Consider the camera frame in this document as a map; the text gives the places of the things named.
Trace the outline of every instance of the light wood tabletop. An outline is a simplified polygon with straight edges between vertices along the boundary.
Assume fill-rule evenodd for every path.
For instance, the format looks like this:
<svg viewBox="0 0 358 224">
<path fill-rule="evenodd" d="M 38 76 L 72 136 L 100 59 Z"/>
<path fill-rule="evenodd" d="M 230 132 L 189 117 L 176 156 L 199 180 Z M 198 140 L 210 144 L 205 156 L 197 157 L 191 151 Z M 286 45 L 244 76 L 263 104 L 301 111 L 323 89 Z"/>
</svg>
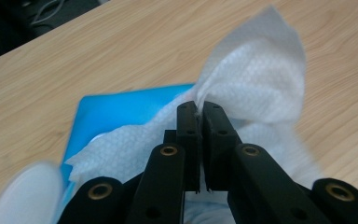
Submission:
<svg viewBox="0 0 358 224">
<path fill-rule="evenodd" d="M 195 82 L 213 47 L 270 3 L 307 54 L 296 129 L 324 174 L 358 188 L 358 1 L 112 1 L 0 57 L 0 190 L 61 162 L 86 94 Z"/>
</svg>

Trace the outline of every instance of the wooden table surface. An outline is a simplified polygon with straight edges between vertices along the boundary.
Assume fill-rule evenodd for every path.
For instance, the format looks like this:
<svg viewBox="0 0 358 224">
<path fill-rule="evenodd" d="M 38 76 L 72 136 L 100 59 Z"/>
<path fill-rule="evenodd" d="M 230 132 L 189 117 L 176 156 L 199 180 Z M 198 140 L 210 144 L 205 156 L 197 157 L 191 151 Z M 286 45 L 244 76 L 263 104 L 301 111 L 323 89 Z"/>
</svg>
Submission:
<svg viewBox="0 0 358 224">
<path fill-rule="evenodd" d="M 303 41 L 297 131 L 324 173 L 358 188 L 358 1 L 112 1 L 0 57 L 0 190 L 61 162 L 82 96 L 197 80 L 213 47 L 272 3 Z"/>
</svg>

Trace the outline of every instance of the cloth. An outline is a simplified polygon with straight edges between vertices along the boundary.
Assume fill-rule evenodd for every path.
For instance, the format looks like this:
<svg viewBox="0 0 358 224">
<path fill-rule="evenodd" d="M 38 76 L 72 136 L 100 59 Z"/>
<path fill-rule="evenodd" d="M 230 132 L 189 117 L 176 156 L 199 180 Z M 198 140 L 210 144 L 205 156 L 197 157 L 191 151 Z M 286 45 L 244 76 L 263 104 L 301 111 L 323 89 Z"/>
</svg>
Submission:
<svg viewBox="0 0 358 224">
<path fill-rule="evenodd" d="M 150 121 L 105 133 L 70 158 L 70 180 L 81 185 L 104 175 L 126 182 L 138 175 L 151 150 L 162 143 L 164 130 L 175 129 L 176 107 L 194 100 L 199 110 L 204 101 L 221 105 L 242 142 L 265 148 L 297 183 L 310 187 L 321 173 L 293 128 L 303 105 L 305 69 L 296 31 L 270 7 L 224 38 L 194 87 Z M 226 197 L 204 189 L 187 193 L 185 222 L 234 223 Z"/>
</svg>

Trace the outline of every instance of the blue object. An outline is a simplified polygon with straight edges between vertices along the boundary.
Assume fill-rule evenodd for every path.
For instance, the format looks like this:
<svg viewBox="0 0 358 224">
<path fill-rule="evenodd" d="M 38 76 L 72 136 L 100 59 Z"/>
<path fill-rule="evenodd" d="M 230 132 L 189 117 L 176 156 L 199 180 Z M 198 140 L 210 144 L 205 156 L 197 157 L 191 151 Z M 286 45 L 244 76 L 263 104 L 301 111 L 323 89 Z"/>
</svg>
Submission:
<svg viewBox="0 0 358 224">
<path fill-rule="evenodd" d="M 62 160 L 61 170 L 65 186 L 69 183 L 72 166 L 64 162 L 85 147 L 92 138 L 123 125 L 147 123 L 163 106 L 192 86 L 192 84 L 185 84 L 83 97 Z"/>
</svg>

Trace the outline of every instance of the white cable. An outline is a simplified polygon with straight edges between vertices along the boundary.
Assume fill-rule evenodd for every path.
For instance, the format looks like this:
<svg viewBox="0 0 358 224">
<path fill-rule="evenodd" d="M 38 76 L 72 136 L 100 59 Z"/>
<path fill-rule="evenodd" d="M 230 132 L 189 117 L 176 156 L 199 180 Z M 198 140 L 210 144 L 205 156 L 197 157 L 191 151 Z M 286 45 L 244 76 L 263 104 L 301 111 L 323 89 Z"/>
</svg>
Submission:
<svg viewBox="0 0 358 224">
<path fill-rule="evenodd" d="M 59 3 L 58 6 L 56 7 L 56 9 L 55 9 L 50 15 L 48 15 L 46 18 L 39 20 L 39 17 L 40 17 L 40 15 L 43 13 L 43 11 L 44 11 L 48 6 L 50 6 L 51 4 L 54 4 L 54 3 L 58 2 L 58 1 L 60 1 L 60 3 Z M 64 2 L 64 1 L 65 1 L 65 0 L 52 0 L 52 1 L 48 2 L 48 3 L 46 3 L 44 6 L 42 6 L 42 7 L 39 9 L 39 11 L 37 12 L 36 16 L 34 16 L 34 20 L 31 22 L 31 25 L 36 25 L 36 24 L 38 24 L 38 23 L 40 23 L 40 22 L 42 22 L 42 21 L 46 21 L 46 20 L 50 19 L 51 17 L 53 17 L 55 14 L 57 14 L 58 11 L 60 11 L 60 9 L 62 8 L 62 5 L 63 5 L 63 2 Z"/>
</svg>

